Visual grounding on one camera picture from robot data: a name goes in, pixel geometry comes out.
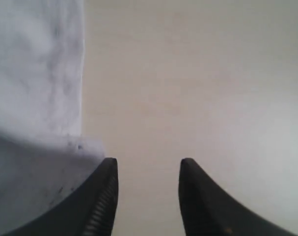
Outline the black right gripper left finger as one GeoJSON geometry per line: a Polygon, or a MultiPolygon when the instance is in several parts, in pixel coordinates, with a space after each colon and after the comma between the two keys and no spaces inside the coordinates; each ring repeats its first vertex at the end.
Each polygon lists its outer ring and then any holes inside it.
{"type": "Polygon", "coordinates": [[[118,163],[105,158],[61,203],[9,236],[109,236],[118,205],[118,163]]]}

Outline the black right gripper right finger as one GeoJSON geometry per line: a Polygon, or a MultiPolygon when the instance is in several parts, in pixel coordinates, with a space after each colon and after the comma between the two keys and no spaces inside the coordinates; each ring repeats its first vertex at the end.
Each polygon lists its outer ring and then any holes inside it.
{"type": "Polygon", "coordinates": [[[178,196],[188,236],[290,236],[225,192],[192,158],[180,163],[178,196]]]}

